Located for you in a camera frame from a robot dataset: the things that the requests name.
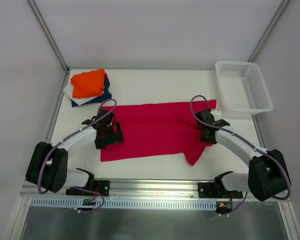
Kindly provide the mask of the crimson red t-shirt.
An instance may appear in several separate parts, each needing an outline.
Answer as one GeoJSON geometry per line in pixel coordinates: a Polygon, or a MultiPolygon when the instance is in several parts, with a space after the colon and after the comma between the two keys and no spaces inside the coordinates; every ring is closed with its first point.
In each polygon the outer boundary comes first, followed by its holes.
{"type": "Polygon", "coordinates": [[[183,154],[193,166],[205,148],[193,113],[215,108],[215,99],[205,101],[120,105],[113,113],[120,122],[124,143],[100,151],[101,162],[151,156],[183,154]]]}

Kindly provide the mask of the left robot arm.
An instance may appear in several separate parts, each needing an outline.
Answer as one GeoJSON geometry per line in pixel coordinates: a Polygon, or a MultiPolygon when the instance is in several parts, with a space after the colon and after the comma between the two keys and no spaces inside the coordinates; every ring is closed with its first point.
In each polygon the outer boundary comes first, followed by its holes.
{"type": "Polygon", "coordinates": [[[54,143],[39,142],[33,151],[25,179],[35,184],[40,194],[57,193],[66,188],[67,195],[89,195],[97,189],[93,173],[69,169],[69,159],[88,144],[97,150],[124,143],[121,124],[113,112],[100,109],[96,116],[83,121],[77,131],[54,143]]]}

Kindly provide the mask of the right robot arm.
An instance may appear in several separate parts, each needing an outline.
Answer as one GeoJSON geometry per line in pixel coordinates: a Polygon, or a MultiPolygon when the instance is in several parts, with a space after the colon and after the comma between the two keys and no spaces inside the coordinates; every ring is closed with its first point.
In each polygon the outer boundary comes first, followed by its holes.
{"type": "Polygon", "coordinates": [[[201,141],[219,144],[239,157],[247,166],[248,174],[230,172],[220,177],[214,193],[225,198],[231,191],[251,193],[263,202],[270,198],[288,200],[292,194],[291,180],[283,154],[252,144],[226,120],[215,120],[210,109],[192,114],[201,131],[201,141]]]}

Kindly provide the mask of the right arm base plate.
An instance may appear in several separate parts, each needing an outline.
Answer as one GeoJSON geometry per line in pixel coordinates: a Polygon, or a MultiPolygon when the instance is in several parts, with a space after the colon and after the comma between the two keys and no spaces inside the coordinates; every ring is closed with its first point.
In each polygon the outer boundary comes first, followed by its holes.
{"type": "Polygon", "coordinates": [[[199,182],[197,184],[198,196],[201,199],[242,199],[243,193],[236,190],[226,190],[221,183],[199,182]]]}

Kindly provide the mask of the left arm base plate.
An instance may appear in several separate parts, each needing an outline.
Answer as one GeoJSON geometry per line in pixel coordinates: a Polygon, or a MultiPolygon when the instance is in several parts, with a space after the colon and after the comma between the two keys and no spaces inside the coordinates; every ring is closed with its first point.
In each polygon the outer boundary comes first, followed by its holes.
{"type": "Polygon", "coordinates": [[[99,193],[103,197],[109,196],[110,191],[110,181],[109,180],[90,180],[85,186],[69,188],[65,191],[67,196],[93,196],[95,193],[99,193]]]}

